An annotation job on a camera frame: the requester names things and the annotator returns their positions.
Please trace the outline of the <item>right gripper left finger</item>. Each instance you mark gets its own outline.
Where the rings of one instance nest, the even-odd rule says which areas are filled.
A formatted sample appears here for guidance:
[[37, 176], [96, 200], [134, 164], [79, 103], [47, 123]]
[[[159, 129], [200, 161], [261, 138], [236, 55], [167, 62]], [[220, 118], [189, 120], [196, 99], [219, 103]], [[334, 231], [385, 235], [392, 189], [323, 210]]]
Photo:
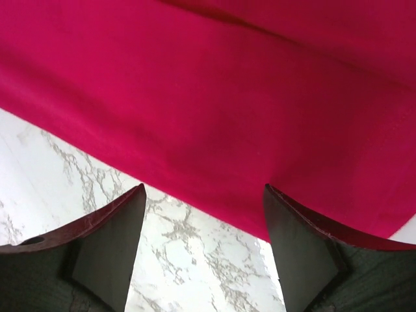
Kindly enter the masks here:
[[2, 311], [124, 311], [146, 191], [138, 185], [65, 226], [1, 247]]

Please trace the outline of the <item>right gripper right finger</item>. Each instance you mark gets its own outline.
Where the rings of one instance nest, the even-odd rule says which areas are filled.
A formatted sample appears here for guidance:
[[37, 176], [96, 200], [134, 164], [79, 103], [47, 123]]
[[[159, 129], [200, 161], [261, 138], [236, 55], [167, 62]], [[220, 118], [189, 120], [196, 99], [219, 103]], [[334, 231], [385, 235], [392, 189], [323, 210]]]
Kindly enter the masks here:
[[287, 311], [415, 310], [415, 245], [348, 227], [271, 185], [263, 207]]

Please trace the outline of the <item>red t shirt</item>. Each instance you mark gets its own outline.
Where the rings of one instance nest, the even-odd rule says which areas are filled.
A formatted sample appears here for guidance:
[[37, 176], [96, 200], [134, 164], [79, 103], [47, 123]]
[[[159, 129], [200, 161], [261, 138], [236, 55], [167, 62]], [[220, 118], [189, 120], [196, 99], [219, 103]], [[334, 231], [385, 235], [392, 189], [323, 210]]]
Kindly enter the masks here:
[[414, 1], [2, 1], [1, 107], [261, 239], [415, 215]]

